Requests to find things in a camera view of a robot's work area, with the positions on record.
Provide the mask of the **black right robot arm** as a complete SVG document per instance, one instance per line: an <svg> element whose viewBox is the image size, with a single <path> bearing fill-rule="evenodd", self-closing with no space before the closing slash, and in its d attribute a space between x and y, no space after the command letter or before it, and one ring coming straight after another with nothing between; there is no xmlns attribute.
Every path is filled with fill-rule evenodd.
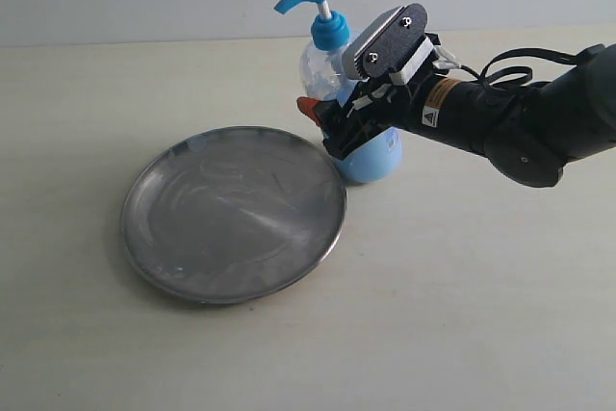
<svg viewBox="0 0 616 411"><path fill-rule="evenodd" d="M338 160L389 128L487 159L507 178L550 188L564 167L615 145L615 49L597 44L575 55L527 47L530 57L566 66L551 81L534 81L527 66L449 72L459 62L438 36L375 39L353 57L359 83L343 101L303 96L299 110L324 132Z"/></svg>

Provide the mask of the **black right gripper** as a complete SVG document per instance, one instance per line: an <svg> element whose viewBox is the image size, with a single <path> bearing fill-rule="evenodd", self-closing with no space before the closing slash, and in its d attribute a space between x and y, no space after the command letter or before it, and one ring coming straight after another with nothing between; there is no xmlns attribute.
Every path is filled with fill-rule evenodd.
<svg viewBox="0 0 616 411"><path fill-rule="evenodd" d="M389 128L404 126L403 118L418 99L422 87L432 78L444 75L434 63L439 60L438 35L427 33L419 49L411 56L411 77L397 85L384 74L355 85L345 98L319 100L300 96L298 110L323 132L326 152L337 160L347 158L360 146Z"/></svg>

